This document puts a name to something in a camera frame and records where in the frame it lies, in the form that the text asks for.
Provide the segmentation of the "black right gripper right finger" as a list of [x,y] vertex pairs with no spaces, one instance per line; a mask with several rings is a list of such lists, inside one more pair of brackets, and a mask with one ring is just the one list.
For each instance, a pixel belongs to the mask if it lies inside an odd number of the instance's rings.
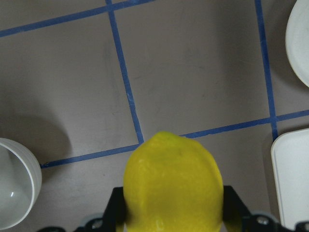
[[232,186],[224,186],[223,223],[228,232],[248,232],[252,217]]

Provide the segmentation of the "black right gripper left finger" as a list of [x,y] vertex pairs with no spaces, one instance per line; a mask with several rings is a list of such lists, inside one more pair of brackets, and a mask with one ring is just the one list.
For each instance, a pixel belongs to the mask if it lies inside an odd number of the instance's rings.
[[126,204],[123,187],[115,187],[102,216],[103,232],[123,232],[126,218]]

